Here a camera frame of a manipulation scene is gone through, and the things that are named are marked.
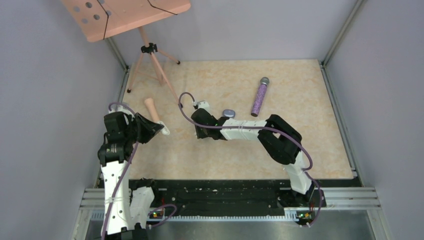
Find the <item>white oval charging case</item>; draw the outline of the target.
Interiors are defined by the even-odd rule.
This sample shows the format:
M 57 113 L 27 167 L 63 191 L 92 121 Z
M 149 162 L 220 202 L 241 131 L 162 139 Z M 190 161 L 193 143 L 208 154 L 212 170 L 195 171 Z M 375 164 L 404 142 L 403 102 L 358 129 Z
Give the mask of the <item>white oval charging case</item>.
M 162 129 L 160 130 L 160 132 L 165 135 L 168 136 L 170 135 L 170 130 L 168 129 L 168 127 L 165 125 L 165 123 L 163 121 L 158 121 L 158 124 L 160 124 L 162 126 Z

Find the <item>lavender charging case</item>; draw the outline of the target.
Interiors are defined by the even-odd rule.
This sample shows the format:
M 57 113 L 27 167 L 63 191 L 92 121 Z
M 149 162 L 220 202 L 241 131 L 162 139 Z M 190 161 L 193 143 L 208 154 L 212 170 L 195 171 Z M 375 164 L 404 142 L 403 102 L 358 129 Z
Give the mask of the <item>lavender charging case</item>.
M 236 112 L 232 109 L 224 109 L 222 111 L 222 116 L 227 118 L 234 118 L 236 116 Z

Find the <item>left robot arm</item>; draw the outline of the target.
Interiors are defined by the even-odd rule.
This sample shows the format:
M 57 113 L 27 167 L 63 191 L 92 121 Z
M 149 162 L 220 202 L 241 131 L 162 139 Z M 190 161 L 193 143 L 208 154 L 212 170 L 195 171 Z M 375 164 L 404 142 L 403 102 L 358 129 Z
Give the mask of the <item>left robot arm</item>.
M 131 190 L 129 170 L 139 144 L 148 143 L 164 126 L 139 113 L 111 112 L 103 118 L 106 132 L 97 152 L 104 178 L 102 240 L 146 240 L 150 207 L 160 193 L 148 183 Z

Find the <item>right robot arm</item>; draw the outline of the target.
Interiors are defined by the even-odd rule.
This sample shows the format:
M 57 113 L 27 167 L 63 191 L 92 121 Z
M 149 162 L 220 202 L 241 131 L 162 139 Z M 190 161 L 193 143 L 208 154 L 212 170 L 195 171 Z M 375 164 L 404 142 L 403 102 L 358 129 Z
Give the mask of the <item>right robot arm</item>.
M 313 200 L 314 185 L 305 172 L 302 136 L 280 116 L 272 114 L 266 120 L 256 121 L 224 116 L 215 118 L 204 108 L 199 108 L 191 115 L 191 120 L 199 139 L 260 143 L 289 176 L 291 194 L 287 196 L 287 203 L 307 206 Z

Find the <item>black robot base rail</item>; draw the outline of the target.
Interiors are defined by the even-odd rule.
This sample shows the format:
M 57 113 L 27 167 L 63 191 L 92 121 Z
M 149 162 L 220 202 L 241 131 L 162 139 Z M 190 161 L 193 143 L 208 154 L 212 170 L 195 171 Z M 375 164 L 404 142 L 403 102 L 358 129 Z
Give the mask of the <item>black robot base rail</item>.
M 137 187 L 152 187 L 152 207 L 173 204 L 177 217 L 278 217 L 289 208 L 315 213 L 326 207 L 325 195 L 312 186 L 302 195 L 288 180 L 153 180 L 131 179 L 131 197 Z

